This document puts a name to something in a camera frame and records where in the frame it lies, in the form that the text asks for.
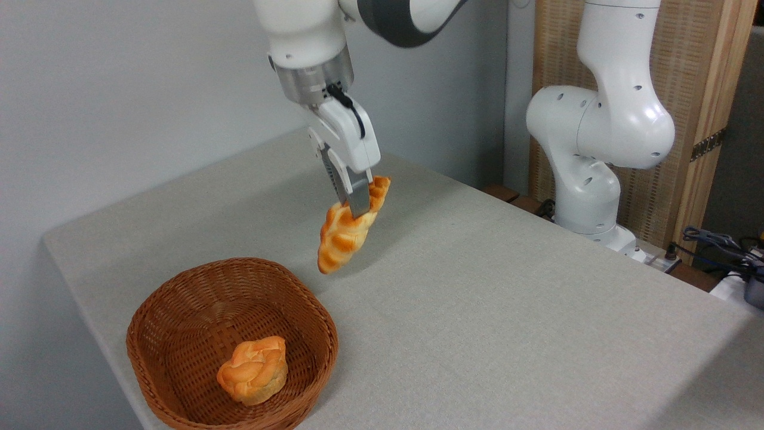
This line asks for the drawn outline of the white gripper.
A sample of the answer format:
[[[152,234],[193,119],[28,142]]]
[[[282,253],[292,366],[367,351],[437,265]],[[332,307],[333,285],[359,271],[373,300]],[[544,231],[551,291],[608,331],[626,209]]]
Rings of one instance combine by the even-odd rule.
[[[370,170],[380,162],[373,125],[351,96],[308,96],[309,136],[339,201],[358,219],[370,211]]]

